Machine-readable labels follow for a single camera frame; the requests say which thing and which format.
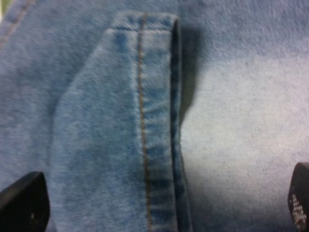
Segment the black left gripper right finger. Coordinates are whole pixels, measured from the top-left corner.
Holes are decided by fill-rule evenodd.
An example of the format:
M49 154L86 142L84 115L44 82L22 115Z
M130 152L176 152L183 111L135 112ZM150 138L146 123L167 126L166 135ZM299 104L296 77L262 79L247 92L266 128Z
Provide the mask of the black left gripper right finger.
M291 178L288 207L299 232L309 231L309 163L299 162Z

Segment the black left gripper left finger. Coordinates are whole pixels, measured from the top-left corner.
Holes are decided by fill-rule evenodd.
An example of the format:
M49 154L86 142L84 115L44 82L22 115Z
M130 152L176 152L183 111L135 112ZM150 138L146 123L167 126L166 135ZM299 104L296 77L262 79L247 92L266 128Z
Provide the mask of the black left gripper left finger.
M2 232L44 232L50 201L44 174L30 172L0 192Z

